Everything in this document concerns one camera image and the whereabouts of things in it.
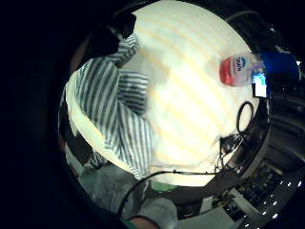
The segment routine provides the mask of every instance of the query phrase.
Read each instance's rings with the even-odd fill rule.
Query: water bottle
[[[253,75],[264,73],[260,54],[240,52],[222,61],[219,70],[220,81],[230,86],[246,86],[253,83]]]

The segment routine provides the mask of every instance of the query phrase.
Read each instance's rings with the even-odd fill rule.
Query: white table
[[[155,136],[150,171],[213,172],[218,139],[235,131],[240,105],[248,100],[255,110],[258,106],[251,86],[234,88],[220,82],[219,66],[228,56],[250,49],[229,24],[195,5],[160,1],[134,14],[140,49],[124,68],[150,78],[145,114]],[[67,87],[67,102],[71,104],[72,85],[73,76]],[[103,149],[103,136],[81,116],[77,104],[68,107],[71,121],[93,149],[128,171],[125,163]],[[249,120],[247,107],[240,120],[242,129]],[[212,178],[166,174],[153,180],[203,186]]]

